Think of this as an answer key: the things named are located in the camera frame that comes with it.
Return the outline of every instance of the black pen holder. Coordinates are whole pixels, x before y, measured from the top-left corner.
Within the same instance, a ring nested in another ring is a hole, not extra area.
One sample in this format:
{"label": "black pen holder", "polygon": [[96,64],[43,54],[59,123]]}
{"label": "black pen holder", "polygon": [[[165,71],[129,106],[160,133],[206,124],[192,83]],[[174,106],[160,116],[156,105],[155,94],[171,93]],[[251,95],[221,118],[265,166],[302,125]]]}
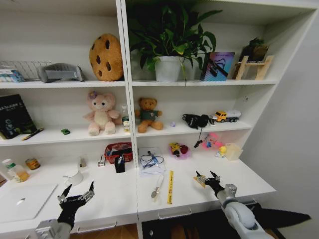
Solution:
{"label": "black pen holder", "polygon": [[122,159],[121,163],[120,163],[120,161],[121,161],[121,157],[117,157],[115,159],[114,166],[115,166],[116,173],[124,173],[125,172],[125,161],[124,161],[124,159]]}

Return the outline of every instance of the yellow ruler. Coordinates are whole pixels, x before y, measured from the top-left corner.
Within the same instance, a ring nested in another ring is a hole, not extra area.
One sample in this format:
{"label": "yellow ruler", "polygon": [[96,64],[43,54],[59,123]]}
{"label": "yellow ruler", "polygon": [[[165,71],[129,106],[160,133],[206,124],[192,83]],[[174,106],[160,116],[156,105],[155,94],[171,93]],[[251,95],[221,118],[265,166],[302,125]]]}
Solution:
{"label": "yellow ruler", "polygon": [[174,178],[174,172],[169,172],[169,183],[168,183],[168,196],[167,196],[167,203],[172,204],[172,193],[173,193],[173,178]]}

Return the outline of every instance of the honey jar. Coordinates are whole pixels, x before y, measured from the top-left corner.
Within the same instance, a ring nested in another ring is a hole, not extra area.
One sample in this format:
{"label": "honey jar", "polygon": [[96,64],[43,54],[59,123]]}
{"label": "honey jar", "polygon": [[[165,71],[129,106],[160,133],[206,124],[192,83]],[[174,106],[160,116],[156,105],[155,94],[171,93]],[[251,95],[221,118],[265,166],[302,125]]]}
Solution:
{"label": "honey jar", "polygon": [[35,158],[29,158],[25,161],[25,163],[31,170],[37,169],[38,167],[41,166],[38,160],[36,160]]}

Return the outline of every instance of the toy truck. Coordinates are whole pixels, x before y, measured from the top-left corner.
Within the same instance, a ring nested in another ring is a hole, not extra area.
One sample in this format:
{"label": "toy truck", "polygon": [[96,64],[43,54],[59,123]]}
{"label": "toy truck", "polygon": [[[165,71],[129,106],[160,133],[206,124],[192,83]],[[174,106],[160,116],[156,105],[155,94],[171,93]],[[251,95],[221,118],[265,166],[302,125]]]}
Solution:
{"label": "toy truck", "polygon": [[241,116],[240,111],[232,110],[232,111],[217,111],[214,116],[211,116],[217,122],[237,122],[239,117]]}

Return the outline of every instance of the white flower pot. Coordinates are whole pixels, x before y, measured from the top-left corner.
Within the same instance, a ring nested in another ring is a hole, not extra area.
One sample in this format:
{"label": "white flower pot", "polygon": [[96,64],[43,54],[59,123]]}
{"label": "white flower pot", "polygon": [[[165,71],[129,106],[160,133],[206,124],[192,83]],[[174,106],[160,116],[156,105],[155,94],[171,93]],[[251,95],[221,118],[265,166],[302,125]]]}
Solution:
{"label": "white flower pot", "polygon": [[178,56],[160,56],[155,63],[156,80],[160,82],[176,82],[180,67]]}

